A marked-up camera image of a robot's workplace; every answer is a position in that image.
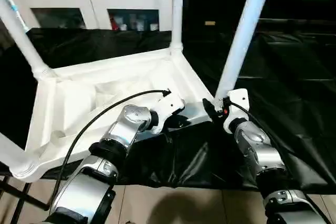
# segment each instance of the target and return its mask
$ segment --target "white cabinet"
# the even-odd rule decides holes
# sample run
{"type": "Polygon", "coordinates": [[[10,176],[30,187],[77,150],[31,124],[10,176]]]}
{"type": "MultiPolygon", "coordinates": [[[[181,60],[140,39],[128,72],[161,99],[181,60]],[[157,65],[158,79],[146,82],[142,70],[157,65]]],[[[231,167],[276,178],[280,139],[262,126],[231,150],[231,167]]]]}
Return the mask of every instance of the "white cabinet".
{"type": "Polygon", "coordinates": [[[172,0],[13,0],[29,28],[171,30],[172,0]]]}

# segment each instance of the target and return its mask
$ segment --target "white tubular frame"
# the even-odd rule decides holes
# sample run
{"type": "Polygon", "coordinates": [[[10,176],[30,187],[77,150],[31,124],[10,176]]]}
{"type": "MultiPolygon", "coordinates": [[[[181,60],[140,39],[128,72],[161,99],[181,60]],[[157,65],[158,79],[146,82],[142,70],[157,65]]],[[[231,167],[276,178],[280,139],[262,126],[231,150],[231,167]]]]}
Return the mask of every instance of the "white tubular frame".
{"type": "Polygon", "coordinates": [[[38,161],[37,156],[26,153],[1,133],[0,143],[0,161],[9,167],[15,177],[20,178],[21,174],[28,173],[35,168],[38,161]]]}
{"type": "Polygon", "coordinates": [[[265,0],[246,0],[234,40],[216,91],[214,105],[216,110],[223,106],[222,99],[233,90],[242,68],[246,52],[251,43],[265,0]]]}
{"type": "Polygon", "coordinates": [[[172,50],[182,50],[182,16],[183,0],[173,0],[173,29],[170,48],[172,50]]]}
{"type": "Polygon", "coordinates": [[[6,0],[0,0],[0,18],[31,66],[34,77],[38,79],[49,74],[52,70],[41,59],[6,0]]]}

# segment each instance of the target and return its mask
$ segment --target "black plastic sheet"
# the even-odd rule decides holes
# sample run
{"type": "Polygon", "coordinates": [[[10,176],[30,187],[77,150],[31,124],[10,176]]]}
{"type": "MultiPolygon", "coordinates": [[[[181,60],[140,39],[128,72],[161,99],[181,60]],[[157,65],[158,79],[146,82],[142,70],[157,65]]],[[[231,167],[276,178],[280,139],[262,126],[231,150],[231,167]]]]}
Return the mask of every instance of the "black plastic sheet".
{"type": "MultiPolygon", "coordinates": [[[[156,50],[170,42],[170,33],[159,32],[32,29],[29,36],[53,68],[156,50]]],[[[231,41],[232,35],[220,34],[184,43],[187,60],[212,94],[231,41]]],[[[310,193],[336,193],[335,53],[333,35],[257,33],[236,85],[248,89],[251,113],[271,133],[293,178],[310,193]]],[[[36,81],[15,47],[0,58],[0,67],[0,132],[24,148],[36,81]]],[[[69,164],[66,175],[77,165],[69,164]]],[[[57,173],[55,168],[44,177],[57,173]]],[[[136,143],[119,183],[256,189],[232,136],[210,122],[136,143]]]]}

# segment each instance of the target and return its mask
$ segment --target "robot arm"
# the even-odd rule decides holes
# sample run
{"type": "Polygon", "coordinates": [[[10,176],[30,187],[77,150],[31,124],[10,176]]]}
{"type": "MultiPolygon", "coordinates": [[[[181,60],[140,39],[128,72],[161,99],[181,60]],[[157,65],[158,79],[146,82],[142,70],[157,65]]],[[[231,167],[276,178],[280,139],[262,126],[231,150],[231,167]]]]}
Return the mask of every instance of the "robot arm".
{"type": "Polygon", "coordinates": [[[305,194],[290,182],[286,166],[267,134],[249,121],[248,115],[232,103],[249,109],[246,89],[228,93],[228,117],[224,130],[233,134],[246,164],[264,198],[268,224],[326,224],[328,219],[305,194]]]}
{"type": "Polygon", "coordinates": [[[126,105],[117,120],[85,158],[57,194],[48,223],[104,223],[111,209],[112,190],[120,169],[138,133],[159,134],[172,114],[184,108],[183,100],[170,93],[153,109],[126,105]]]}

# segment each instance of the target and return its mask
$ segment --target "floor tile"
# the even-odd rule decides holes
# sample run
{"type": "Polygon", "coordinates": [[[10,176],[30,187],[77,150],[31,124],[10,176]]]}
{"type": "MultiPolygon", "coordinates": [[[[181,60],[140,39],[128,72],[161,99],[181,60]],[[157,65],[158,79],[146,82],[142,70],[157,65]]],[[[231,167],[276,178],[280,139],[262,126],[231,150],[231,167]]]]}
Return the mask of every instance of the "floor tile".
{"type": "MultiPolygon", "coordinates": [[[[10,178],[9,184],[15,188],[22,190],[24,182],[16,179],[10,178]]],[[[10,224],[13,213],[15,211],[18,199],[8,193],[4,193],[0,200],[0,223],[10,224]]]]}
{"type": "Polygon", "coordinates": [[[118,224],[125,186],[114,186],[113,190],[115,191],[115,198],[112,202],[110,214],[105,222],[106,224],[118,224]]]}
{"type": "MultiPolygon", "coordinates": [[[[54,185],[55,180],[40,179],[31,185],[28,194],[44,203],[48,203],[53,193],[54,185]]],[[[49,211],[43,211],[29,203],[24,203],[19,223],[39,223],[44,221],[48,215],[49,211]]]]}
{"type": "Polygon", "coordinates": [[[322,199],[328,209],[332,222],[336,224],[336,195],[322,195],[322,199]]]}
{"type": "Polygon", "coordinates": [[[223,191],[224,207],[228,224],[266,223],[263,198],[252,191],[223,191]]]}
{"type": "Polygon", "coordinates": [[[221,191],[126,186],[119,224],[225,224],[221,191]]]}
{"type": "Polygon", "coordinates": [[[318,194],[309,194],[309,197],[315,202],[325,216],[332,222],[331,214],[328,211],[326,204],[324,203],[322,196],[318,194]]]}

